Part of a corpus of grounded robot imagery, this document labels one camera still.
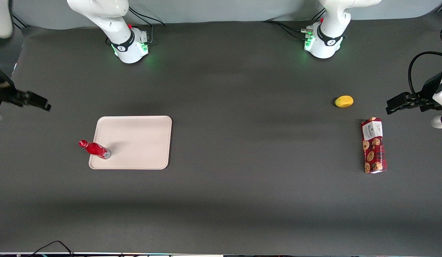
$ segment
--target gray wall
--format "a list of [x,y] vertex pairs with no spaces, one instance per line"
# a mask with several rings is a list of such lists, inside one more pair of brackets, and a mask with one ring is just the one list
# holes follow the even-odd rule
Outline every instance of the gray wall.
[[[320,8],[317,0],[129,0],[136,10],[167,23],[205,21],[308,20]],[[418,17],[437,8],[442,0],[383,0],[378,5],[351,9],[355,20]],[[66,0],[14,0],[13,11],[32,26],[68,29],[93,26],[72,11]],[[143,22],[132,14],[126,21]]]

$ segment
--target cookie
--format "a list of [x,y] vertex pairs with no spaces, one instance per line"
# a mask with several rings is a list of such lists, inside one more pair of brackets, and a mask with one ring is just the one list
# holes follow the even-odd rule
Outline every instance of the cookie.
[[381,143],[381,141],[378,138],[374,138],[372,140],[372,145],[379,145]]
[[370,146],[370,143],[367,140],[362,141],[362,148],[365,150],[368,149],[368,147]]
[[370,172],[370,164],[368,164],[368,162],[365,163],[365,173],[369,173]]
[[374,156],[375,156],[374,151],[370,151],[370,153],[368,153],[367,155],[367,161],[372,161]]
[[383,169],[383,165],[381,164],[381,162],[375,162],[372,164],[372,168],[374,171],[380,171]]

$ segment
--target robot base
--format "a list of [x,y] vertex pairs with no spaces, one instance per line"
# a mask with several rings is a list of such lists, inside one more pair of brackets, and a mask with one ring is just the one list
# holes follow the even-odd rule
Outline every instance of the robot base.
[[114,54],[123,62],[127,64],[136,63],[149,53],[148,34],[146,31],[141,31],[137,28],[131,28],[132,33],[135,34],[135,39],[125,52],[121,52],[112,45]]
[[[320,22],[316,22],[312,25],[307,26],[306,28],[317,31],[317,28],[320,24]],[[340,43],[343,40],[343,37],[341,37],[340,40],[338,42],[335,42],[332,46],[327,46],[317,34],[314,34],[312,36],[306,35],[306,37],[307,41],[304,45],[304,50],[310,52],[312,55],[320,59],[327,59],[329,57],[332,57],[332,55],[334,55],[335,52],[340,49]]]

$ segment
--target yellow fruit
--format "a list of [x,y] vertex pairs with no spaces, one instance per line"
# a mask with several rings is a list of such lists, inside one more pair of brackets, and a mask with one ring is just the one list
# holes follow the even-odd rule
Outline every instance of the yellow fruit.
[[335,105],[340,108],[352,106],[354,99],[351,96],[340,96],[335,100]]

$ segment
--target bottle cap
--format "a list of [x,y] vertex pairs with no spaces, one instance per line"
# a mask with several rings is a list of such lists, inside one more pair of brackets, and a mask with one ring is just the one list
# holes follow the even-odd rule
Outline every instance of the bottle cap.
[[79,146],[86,148],[89,143],[86,140],[80,140],[78,144]]

